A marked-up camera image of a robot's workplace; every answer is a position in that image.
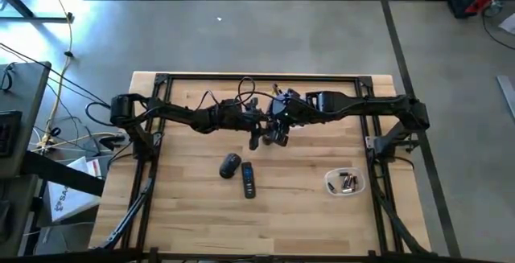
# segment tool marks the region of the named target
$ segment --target remote control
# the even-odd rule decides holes
[[[243,162],[241,164],[241,176],[243,177],[245,198],[254,198],[256,196],[256,186],[254,185],[254,171],[250,162]]]

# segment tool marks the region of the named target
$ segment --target concrete floor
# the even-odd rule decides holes
[[[43,11],[60,9],[55,0],[27,3]],[[389,74],[403,92],[379,2],[64,3],[76,16],[77,59],[67,77],[105,100],[126,92],[132,71]],[[415,92],[429,109],[428,137],[462,254],[515,261],[515,171],[508,160],[515,123],[495,80],[515,73],[513,52],[494,43],[479,18],[454,19],[445,2],[390,6]],[[514,11],[515,3],[507,3],[499,17],[488,21],[494,35],[512,45],[515,37],[496,25]],[[0,40],[58,69],[68,27],[1,22]],[[0,52],[0,64],[13,60]],[[53,99],[48,92],[39,126]],[[65,91],[63,101],[91,129],[105,129],[84,118],[85,99]],[[97,115],[107,118],[101,110]],[[418,151],[414,160],[433,250],[446,254]],[[74,228],[81,231],[68,232],[68,237],[79,234],[68,239],[68,248],[84,248],[81,238],[91,227]],[[38,252],[63,251],[56,247],[62,246],[60,238],[54,241],[41,244]]]

